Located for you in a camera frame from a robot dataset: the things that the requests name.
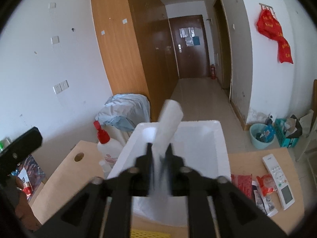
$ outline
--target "white wall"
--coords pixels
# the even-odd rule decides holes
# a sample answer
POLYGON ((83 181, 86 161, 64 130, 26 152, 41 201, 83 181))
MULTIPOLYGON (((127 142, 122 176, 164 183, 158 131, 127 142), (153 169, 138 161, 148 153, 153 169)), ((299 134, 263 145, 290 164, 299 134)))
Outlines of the white wall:
POLYGON ((79 140, 96 141, 94 117, 112 95, 90 0, 23 0, 1 35, 0 58, 0 138, 38 127, 44 144, 33 155, 50 176, 79 140), (69 88, 55 95, 64 80, 69 88))
POLYGON ((294 79, 288 115, 302 117, 311 108, 317 79, 317 30, 298 0, 284 0, 294 35, 294 79))
POLYGON ((206 30, 210 64, 214 64, 215 63, 214 48, 212 43, 210 26, 207 21, 208 16, 207 16, 205 2, 195 1, 195 2, 174 3, 174 4, 166 5, 165 7, 167 12, 167 17, 169 19, 182 17, 182 16, 189 16, 189 15, 202 15, 203 21, 205 24, 205 30, 206 30))
MULTIPOLYGON (((238 107, 244 120, 247 119, 252 89, 252 43, 248 16, 243 0, 222 0, 229 25, 232 50, 232 101, 238 107)), ((205 0, 207 12, 213 21, 211 25, 215 53, 219 54, 216 73, 221 81, 221 60, 218 30, 213 11, 215 0, 205 0)))
POLYGON ((296 60, 292 25, 284 0, 244 0, 253 52, 253 84, 247 123, 264 122, 270 114, 274 118, 287 116, 294 79, 295 65, 280 63, 277 42, 257 31, 256 23, 261 12, 259 3, 274 8, 283 35, 291 47, 292 57, 296 60))

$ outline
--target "fire extinguisher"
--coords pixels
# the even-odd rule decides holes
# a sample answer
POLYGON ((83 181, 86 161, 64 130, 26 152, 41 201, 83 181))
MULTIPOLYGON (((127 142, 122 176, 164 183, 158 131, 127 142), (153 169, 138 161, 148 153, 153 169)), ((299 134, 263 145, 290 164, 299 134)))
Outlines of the fire extinguisher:
POLYGON ((216 68, 214 64, 210 65, 210 77, 212 80, 216 79, 216 68))

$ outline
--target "paper notice on door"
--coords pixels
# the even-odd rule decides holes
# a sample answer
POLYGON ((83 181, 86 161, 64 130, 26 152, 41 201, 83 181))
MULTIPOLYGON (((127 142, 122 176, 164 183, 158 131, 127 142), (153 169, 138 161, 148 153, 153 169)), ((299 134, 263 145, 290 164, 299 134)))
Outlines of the paper notice on door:
POLYGON ((192 37, 185 37, 186 40, 186 46, 188 47, 193 47, 194 46, 194 41, 192 37))
POLYGON ((191 37, 194 37, 194 36, 195 36, 194 28, 188 28, 188 30, 189 30, 189 35, 190 35, 191 37))
POLYGON ((180 28, 180 37, 190 37, 189 28, 180 28))

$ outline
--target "white bottle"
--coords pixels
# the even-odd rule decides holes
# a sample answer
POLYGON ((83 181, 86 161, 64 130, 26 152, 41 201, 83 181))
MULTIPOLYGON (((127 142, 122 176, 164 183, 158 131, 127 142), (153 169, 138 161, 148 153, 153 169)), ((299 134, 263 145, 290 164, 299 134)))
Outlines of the white bottle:
POLYGON ((102 167, 104 179, 107 179, 108 175, 110 174, 110 172, 112 170, 111 166, 105 160, 101 160, 99 162, 99 165, 102 167))
POLYGON ((113 138, 110 138, 109 134, 101 128, 98 121, 94 122, 94 126, 97 129, 98 144, 97 149, 101 152, 105 161, 109 163, 113 168, 117 159, 123 149, 121 143, 113 138))

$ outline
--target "hallway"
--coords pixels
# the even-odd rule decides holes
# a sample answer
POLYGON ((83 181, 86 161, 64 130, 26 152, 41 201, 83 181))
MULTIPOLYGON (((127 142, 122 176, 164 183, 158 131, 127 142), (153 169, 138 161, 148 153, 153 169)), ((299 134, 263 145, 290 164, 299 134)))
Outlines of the hallway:
MULTIPOLYGON (((183 121, 220 121, 228 153, 256 150, 250 142, 249 132, 243 131, 226 93, 216 80, 180 79, 171 99, 181 104, 183 121)), ((279 148, 277 142, 269 147, 275 148, 279 148)))
MULTIPOLYGON (((180 79, 171 96, 182 106, 183 121, 218 120, 221 123, 228 153, 257 151, 248 131, 243 131, 229 99, 216 80, 180 79)), ((279 148, 275 141, 267 149, 279 148)), ((317 191, 306 159, 295 162, 293 149, 288 149, 303 191, 305 210, 316 201, 317 191)))

